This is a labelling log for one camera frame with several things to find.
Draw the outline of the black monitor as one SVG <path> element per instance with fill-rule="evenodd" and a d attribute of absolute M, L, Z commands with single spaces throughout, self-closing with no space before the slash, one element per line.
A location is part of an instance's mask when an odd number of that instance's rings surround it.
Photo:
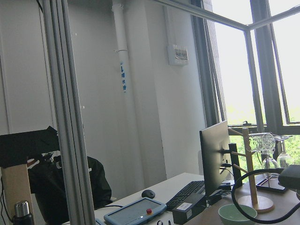
<path fill-rule="evenodd" d="M 230 164 L 230 156 L 224 153 L 229 150 L 229 134 L 227 121 L 222 121 L 200 131 L 202 166 L 205 184 L 205 194 L 210 196 L 222 182 L 230 178 L 230 173 L 222 169 L 224 164 Z"/>

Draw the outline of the black computer mouse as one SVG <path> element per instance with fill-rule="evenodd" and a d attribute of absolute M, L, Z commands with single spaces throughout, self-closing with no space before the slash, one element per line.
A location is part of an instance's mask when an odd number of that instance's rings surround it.
<path fill-rule="evenodd" d="M 146 190 L 142 191 L 142 193 L 141 193 L 142 198 L 147 197 L 147 198 L 153 199 L 155 196 L 156 196 L 155 192 L 150 189 L 146 189 Z"/>

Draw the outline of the black keyboard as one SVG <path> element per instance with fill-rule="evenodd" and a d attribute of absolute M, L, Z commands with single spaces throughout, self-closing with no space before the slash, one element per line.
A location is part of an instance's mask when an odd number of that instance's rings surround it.
<path fill-rule="evenodd" d="M 203 180 L 192 181 L 181 189 L 171 200 L 166 203 L 166 210 L 171 211 L 176 206 L 182 204 L 186 199 L 203 195 L 205 191 L 205 184 Z"/>

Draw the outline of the teach pendant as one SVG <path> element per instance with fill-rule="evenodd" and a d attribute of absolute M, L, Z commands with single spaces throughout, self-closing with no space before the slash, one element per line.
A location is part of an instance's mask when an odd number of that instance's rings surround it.
<path fill-rule="evenodd" d="M 144 197 L 104 215 L 110 225 L 142 225 L 166 211 L 167 205 Z"/>

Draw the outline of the glass mug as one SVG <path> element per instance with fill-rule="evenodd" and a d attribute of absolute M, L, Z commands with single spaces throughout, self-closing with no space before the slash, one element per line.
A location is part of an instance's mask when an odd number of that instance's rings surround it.
<path fill-rule="evenodd" d="M 261 154 L 273 154 L 275 151 L 275 138 L 271 133 L 249 134 L 249 146 L 251 152 Z"/>

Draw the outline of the wine glass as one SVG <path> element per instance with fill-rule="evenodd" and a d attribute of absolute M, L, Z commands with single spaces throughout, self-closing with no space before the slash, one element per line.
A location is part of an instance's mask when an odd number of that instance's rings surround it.
<path fill-rule="evenodd" d="M 267 154 L 266 158 L 262 161 L 262 169 L 276 169 L 278 168 L 278 163 L 275 159 L 272 158 L 272 155 Z M 265 172 L 265 178 L 267 179 L 275 179 L 279 175 L 277 173 Z"/>
<path fill-rule="evenodd" d="M 281 152 L 277 157 L 277 163 L 281 168 L 287 168 L 294 164 L 294 159 L 286 152 L 284 140 L 280 141 Z"/>

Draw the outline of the green bowl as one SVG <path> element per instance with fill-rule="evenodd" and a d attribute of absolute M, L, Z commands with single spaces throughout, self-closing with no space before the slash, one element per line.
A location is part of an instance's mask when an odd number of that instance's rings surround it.
<path fill-rule="evenodd" d="M 240 205 L 240 207 L 251 217 L 255 218 L 257 216 L 255 209 L 246 205 Z M 224 225 L 255 225 L 255 222 L 242 215 L 234 204 L 220 207 L 218 214 Z"/>

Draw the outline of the wooden mug tree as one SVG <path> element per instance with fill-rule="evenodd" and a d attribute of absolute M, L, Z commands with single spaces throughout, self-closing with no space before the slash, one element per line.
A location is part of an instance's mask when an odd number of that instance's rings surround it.
<path fill-rule="evenodd" d="M 248 128 L 242 129 L 242 135 L 244 140 L 244 147 L 245 147 L 245 157 L 247 161 L 247 171 L 253 171 L 253 161 L 250 145 L 249 145 L 249 130 Z M 249 187 L 250 187 L 250 195 L 243 196 L 238 199 L 238 204 L 247 205 L 257 211 L 257 213 L 267 213 L 274 210 L 275 206 L 271 199 L 257 195 L 256 191 L 256 183 L 255 183 L 255 176 L 249 176 Z"/>

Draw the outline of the black steel thermos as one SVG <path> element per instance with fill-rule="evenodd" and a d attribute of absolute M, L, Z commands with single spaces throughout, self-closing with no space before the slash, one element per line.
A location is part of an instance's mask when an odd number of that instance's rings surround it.
<path fill-rule="evenodd" d="M 26 200 L 19 201 L 14 206 L 13 225 L 34 225 L 33 215 Z"/>

